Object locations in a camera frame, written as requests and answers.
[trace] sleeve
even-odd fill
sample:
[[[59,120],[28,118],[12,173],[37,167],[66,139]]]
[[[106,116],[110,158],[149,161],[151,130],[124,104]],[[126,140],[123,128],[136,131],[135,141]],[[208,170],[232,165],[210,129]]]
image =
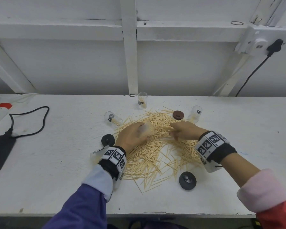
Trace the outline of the sleeve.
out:
[[[43,229],[107,228],[106,202],[111,195],[112,178],[100,165],[96,165]]]
[[[286,189],[270,169],[251,177],[237,196],[248,210],[257,214],[264,228],[286,228]]]

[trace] person's right arm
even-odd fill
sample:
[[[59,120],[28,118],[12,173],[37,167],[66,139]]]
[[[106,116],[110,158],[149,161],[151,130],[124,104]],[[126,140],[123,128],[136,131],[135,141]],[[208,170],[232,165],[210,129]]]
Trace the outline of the person's right arm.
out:
[[[171,126],[175,131],[170,132],[170,135],[175,140],[199,140],[208,132],[187,121],[172,123]],[[239,200],[248,210],[257,214],[264,228],[286,228],[286,189],[270,169],[259,170],[237,153],[228,154],[216,162],[219,162],[238,184]]]

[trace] person's left hand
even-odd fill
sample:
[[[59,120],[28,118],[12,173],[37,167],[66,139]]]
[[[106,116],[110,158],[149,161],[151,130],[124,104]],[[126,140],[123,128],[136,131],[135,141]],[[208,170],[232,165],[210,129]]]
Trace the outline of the person's left hand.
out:
[[[115,145],[121,146],[126,153],[148,140],[147,137],[138,137],[138,128],[144,123],[137,122],[124,128],[119,134]]]

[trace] table surface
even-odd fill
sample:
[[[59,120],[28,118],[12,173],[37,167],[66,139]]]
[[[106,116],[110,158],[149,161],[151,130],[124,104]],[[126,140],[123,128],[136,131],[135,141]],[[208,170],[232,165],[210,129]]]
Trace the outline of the table surface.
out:
[[[203,108],[198,125],[220,132],[239,154],[260,169],[273,169],[286,186],[286,98],[149,96],[147,109],[165,106],[187,116],[194,105]],[[12,113],[41,106],[50,107],[44,130],[17,139],[0,171],[0,215],[57,213],[91,170],[89,154],[101,147],[103,135],[114,132],[103,120],[105,112],[123,119],[144,113],[136,97],[72,95],[37,95]],[[45,112],[15,116],[15,130],[39,130]],[[10,124],[7,115],[0,121],[0,135]],[[224,169],[207,173],[197,167],[191,172],[197,178],[192,191],[171,178],[142,195],[134,181],[123,180],[107,203],[108,216],[254,217],[238,200],[238,186]]]

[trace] brown lid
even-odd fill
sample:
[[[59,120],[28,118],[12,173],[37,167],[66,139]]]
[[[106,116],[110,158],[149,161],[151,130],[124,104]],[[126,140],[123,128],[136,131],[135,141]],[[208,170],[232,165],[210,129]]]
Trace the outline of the brown lid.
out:
[[[182,111],[174,111],[173,112],[173,117],[176,119],[176,120],[182,120],[183,117],[184,117],[184,114]]]

